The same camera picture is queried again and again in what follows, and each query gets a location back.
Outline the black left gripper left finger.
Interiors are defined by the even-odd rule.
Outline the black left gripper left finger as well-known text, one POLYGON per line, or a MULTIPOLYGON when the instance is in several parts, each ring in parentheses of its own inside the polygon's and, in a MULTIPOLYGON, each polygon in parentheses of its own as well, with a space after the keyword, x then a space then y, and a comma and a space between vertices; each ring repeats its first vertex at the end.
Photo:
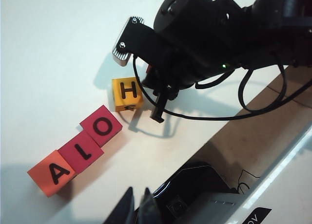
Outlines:
POLYGON ((132 224, 134 222, 133 188, 129 187, 104 224, 132 224))

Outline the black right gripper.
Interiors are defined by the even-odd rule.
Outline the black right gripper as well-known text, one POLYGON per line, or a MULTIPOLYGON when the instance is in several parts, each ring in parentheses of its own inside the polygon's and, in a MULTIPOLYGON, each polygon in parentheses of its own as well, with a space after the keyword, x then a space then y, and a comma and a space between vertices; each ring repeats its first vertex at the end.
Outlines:
POLYGON ((152 66, 142 84, 157 95, 150 117, 158 123, 164 121, 167 101, 174 100, 180 90, 220 74, 216 67, 204 66, 181 50, 144 50, 142 59, 152 66))

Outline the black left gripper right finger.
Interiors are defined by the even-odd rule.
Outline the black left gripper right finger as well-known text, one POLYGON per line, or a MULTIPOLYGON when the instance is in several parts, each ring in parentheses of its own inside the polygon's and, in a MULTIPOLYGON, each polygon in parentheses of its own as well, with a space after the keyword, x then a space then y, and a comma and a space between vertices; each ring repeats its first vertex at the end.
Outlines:
POLYGON ((161 215, 154 197, 148 188, 145 188, 138 210, 139 224, 160 224, 161 215))

